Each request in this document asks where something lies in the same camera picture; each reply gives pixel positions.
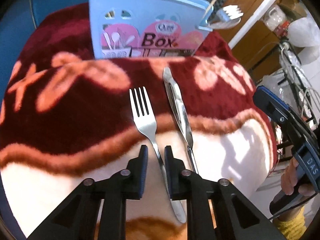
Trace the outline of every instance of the white floor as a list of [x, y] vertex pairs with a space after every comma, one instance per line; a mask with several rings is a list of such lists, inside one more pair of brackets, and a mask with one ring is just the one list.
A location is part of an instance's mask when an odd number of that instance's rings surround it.
[[[279, 164], [276, 170], [280, 170], [286, 167], [288, 163]], [[258, 190], [252, 195], [250, 201], [267, 217], [272, 217], [269, 212], [269, 204], [273, 200], [274, 196], [281, 190], [280, 187], [281, 174], [272, 174], [265, 182], [258, 188]], [[317, 195], [314, 199], [309, 201], [305, 205], [305, 218], [306, 226], [310, 224], [316, 212], [320, 207], [320, 196]]]

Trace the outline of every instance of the butter knife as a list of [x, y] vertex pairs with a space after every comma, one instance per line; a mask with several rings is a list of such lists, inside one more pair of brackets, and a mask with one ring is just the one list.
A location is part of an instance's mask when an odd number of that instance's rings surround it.
[[177, 124], [180, 128], [180, 131], [185, 141], [187, 142], [187, 153], [190, 159], [191, 167], [195, 173], [199, 174], [198, 168], [196, 165], [196, 160], [192, 151], [193, 138], [192, 138], [191, 128], [190, 128], [190, 124], [187, 116], [187, 111], [182, 101], [180, 88], [176, 83], [176, 81], [173, 79], [169, 67], [164, 68], [163, 80], [164, 80], [165, 90], [167, 92], [167, 96], [169, 99], [169, 103], [173, 111], [173, 115], [177, 121]]

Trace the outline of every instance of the knife blade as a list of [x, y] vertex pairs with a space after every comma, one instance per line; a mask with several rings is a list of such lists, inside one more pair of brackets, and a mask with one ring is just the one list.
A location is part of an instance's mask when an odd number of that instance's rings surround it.
[[167, 92], [167, 96], [169, 99], [169, 103], [170, 103], [173, 115], [187, 143], [187, 153], [190, 159], [191, 167], [195, 173], [199, 174], [198, 168], [196, 165], [196, 160], [192, 151], [193, 138], [192, 138], [191, 127], [190, 127], [188, 116], [187, 116], [187, 111], [182, 101], [180, 88], [177, 82], [173, 79], [171, 70], [169, 67], [164, 68], [163, 80], [164, 80], [165, 90]]

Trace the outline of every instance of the blanket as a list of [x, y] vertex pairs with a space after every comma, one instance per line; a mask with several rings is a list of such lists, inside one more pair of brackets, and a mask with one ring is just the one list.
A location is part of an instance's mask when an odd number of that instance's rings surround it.
[[84, 178], [109, 178], [146, 144], [145, 193], [127, 202], [126, 238], [187, 239], [129, 98], [130, 88], [146, 87], [161, 154], [171, 145], [190, 169], [164, 88], [166, 66], [181, 89], [200, 175], [227, 178], [247, 197], [265, 180], [276, 159], [272, 129], [253, 104], [248, 73], [217, 32], [194, 57], [94, 60], [88, 4], [80, 4], [49, 15], [31, 35], [1, 106], [1, 176], [26, 237]]

